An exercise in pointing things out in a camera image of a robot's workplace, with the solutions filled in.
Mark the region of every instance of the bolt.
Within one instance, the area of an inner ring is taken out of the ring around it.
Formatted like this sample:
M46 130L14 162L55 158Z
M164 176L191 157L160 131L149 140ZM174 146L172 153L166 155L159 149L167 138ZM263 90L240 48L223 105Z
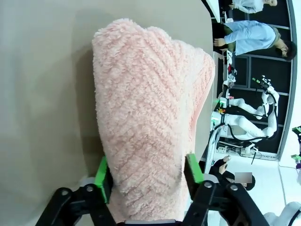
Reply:
M209 182L205 182L205 187L207 187L207 188L210 188L210 187L212 187L212 184L211 183L209 183Z
M237 191L238 190L238 187L236 185L231 185L230 187L233 191Z
M66 190L62 191L62 195L67 195L67 194L68 194L68 191L66 191Z
M88 191L88 192L93 191L93 187L91 187L91 186L87 187L87 191Z

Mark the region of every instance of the fluffy towel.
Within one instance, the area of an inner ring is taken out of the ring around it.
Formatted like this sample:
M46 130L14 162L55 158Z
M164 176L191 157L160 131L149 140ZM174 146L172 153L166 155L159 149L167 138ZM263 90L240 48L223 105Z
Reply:
M182 220L184 157L194 152L213 59L128 19L100 29L92 44L98 128L115 184L113 217Z

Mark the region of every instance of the light blue shirt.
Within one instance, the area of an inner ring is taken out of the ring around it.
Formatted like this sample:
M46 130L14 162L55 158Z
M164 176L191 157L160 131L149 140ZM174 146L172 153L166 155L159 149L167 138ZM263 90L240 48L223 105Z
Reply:
M269 25L257 21L236 21L225 23L233 33L225 36L226 44L236 42L235 55L241 55L271 46L276 34Z

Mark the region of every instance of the pink towel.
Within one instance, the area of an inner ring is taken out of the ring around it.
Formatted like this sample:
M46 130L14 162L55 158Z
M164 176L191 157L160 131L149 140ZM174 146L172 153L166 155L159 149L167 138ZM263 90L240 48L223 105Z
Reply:
M128 19L100 29L92 43L98 128L114 179L113 217L182 220L189 194L184 157L194 152L213 59Z

